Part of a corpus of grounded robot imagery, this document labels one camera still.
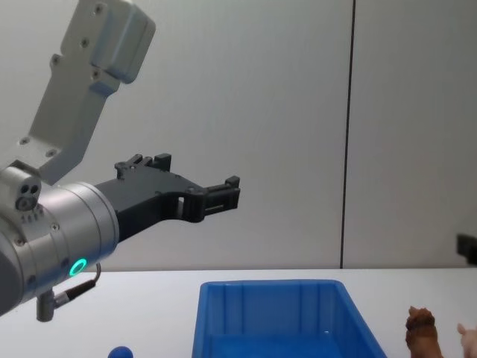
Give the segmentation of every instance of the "table surface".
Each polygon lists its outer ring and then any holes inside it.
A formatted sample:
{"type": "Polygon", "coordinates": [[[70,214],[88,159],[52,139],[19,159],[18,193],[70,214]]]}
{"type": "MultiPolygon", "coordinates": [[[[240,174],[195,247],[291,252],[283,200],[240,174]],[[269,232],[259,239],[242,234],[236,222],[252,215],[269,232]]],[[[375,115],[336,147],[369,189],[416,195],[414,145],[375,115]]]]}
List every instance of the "table surface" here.
{"type": "MultiPolygon", "coordinates": [[[[91,276],[79,274],[55,291],[91,276]]],[[[0,357],[107,358],[119,345],[135,358],[190,357],[202,283],[307,278],[341,281],[388,357],[409,357],[410,305],[434,313],[446,358],[462,357],[457,323],[477,324],[474,268],[107,272],[97,288],[56,311],[52,322],[36,321],[35,300],[2,316],[0,357]]]]}

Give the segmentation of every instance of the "green led ring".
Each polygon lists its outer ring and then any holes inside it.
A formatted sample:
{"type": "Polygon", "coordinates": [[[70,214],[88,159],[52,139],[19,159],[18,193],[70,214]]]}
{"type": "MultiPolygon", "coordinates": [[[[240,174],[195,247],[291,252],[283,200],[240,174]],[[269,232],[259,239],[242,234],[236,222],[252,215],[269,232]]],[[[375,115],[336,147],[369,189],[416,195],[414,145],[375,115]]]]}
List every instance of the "green led ring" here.
{"type": "Polygon", "coordinates": [[[73,266],[69,270],[69,275],[75,276],[79,274],[86,268],[87,265],[88,265],[88,261],[86,261],[86,259],[79,259],[73,264],[73,266]]]}

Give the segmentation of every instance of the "blue tray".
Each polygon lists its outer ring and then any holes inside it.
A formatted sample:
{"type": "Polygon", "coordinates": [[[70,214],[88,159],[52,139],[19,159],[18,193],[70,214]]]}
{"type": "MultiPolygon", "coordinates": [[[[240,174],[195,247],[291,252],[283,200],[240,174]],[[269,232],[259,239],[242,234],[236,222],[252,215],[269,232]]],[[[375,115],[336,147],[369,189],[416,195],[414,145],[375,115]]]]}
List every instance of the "blue tray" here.
{"type": "Polygon", "coordinates": [[[205,283],[192,358],[386,357],[334,280],[205,283]]]}

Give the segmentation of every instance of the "white wall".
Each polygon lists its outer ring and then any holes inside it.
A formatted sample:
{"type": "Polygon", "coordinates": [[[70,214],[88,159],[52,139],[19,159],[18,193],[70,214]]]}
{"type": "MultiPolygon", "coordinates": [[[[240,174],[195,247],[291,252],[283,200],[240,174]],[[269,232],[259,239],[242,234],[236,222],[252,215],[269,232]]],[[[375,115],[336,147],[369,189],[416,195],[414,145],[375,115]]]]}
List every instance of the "white wall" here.
{"type": "MultiPolygon", "coordinates": [[[[237,174],[243,193],[234,212],[141,233],[105,268],[338,266],[351,0],[136,3],[159,33],[61,183],[169,152],[174,172],[204,186],[237,174]]],[[[75,4],[2,3],[0,150],[28,129],[75,4]]]]}
{"type": "Polygon", "coordinates": [[[358,0],[345,267],[459,266],[477,232],[477,1],[358,0]]]}

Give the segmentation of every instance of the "robotic arm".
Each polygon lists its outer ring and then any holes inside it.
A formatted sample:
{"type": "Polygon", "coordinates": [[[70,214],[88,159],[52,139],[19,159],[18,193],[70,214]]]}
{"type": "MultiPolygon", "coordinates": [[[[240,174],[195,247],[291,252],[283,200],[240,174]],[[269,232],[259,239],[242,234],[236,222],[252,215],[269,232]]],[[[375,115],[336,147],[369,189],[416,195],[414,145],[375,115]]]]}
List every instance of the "robotic arm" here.
{"type": "Polygon", "coordinates": [[[79,0],[28,135],[0,157],[0,315],[37,298],[37,319],[50,321],[95,280],[53,287],[120,242],[162,220],[237,208],[239,178],[198,186],[170,173],[168,154],[135,155],[96,186],[50,187],[83,159],[107,97],[136,79],[154,32],[129,0],[79,0]]]}

